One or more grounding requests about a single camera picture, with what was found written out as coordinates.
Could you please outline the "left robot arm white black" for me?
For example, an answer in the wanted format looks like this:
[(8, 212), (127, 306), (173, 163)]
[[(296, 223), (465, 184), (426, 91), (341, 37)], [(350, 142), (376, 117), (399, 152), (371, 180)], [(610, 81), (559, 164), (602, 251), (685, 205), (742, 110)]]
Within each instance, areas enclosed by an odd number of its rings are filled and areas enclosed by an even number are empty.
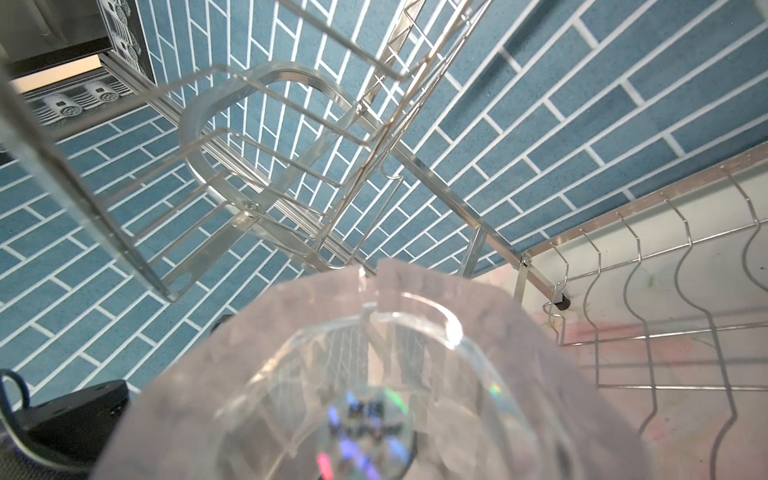
[(122, 379), (38, 405), (31, 403), (28, 385), (15, 371), (3, 369), (1, 382), (15, 385), (21, 402), (14, 408), (1, 388), (3, 479), (87, 479), (130, 405)]

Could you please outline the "clear glass cup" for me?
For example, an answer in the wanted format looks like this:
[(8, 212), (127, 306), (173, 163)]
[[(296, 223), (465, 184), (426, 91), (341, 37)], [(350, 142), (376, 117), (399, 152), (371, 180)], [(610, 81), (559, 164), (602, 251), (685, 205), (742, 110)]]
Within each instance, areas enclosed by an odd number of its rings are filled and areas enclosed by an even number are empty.
[(505, 291), (388, 260), (284, 282), (138, 396), (96, 479), (648, 479)]

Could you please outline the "steel two-tier dish rack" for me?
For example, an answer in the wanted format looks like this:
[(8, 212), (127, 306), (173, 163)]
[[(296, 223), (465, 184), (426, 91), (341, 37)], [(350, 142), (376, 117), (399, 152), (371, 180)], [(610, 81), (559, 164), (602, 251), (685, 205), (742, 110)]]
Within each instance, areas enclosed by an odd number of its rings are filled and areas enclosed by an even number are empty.
[(1, 5), (1, 371), (144, 389), (266, 290), (388, 260), (509, 294), (648, 479), (767, 475), (763, 1), (98, 1), (23, 94)]

